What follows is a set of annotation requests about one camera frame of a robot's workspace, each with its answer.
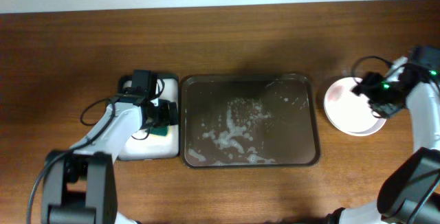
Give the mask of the pink white plate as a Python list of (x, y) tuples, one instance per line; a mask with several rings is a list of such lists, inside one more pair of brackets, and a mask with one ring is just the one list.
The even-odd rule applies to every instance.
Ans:
[(367, 105), (367, 97), (356, 96), (351, 92), (355, 86), (355, 80), (360, 81), (361, 79), (354, 77), (341, 78), (327, 89), (323, 104), (330, 122), (334, 119), (360, 120), (374, 117)]

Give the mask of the green yellow scrub sponge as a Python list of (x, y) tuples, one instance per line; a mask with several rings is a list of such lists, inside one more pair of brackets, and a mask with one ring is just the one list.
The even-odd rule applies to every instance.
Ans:
[(150, 135), (156, 135), (161, 137), (166, 137), (168, 135), (169, 128), (167, 126), (161, 126), (161, 127), (152, 127), (149, 129)]

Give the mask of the cream white plate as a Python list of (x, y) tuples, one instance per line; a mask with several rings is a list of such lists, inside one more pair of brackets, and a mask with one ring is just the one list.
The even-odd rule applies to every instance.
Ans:
[(339, 131), (352, 136), (368, 136), (378, 132), (386, 123), (386, 119), (334, 119), (331, 120), (332, 125), (334, 125)]

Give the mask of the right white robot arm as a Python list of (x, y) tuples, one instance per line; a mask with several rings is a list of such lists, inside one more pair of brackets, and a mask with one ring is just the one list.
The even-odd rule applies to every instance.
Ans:
[(334, 82), (324, 95), (324, 110), (340, 131), (367, 136), (408, 109), (413, 154), (384, 182), (376, 200), (337, 209), (325, 223), (439, 224), (439, 56), (422, 47), (385, 63), (385, 75), (369, 71)]

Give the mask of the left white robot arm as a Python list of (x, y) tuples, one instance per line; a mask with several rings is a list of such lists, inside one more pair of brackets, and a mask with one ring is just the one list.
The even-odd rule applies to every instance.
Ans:
[(43, 184), (41, 222), (132, 223), (118, 210), (113, 164), (139, 130), (177, 123), (174, 102), (110, 99), (101, 120), (78, 143), (47, 155), (36, 180)]

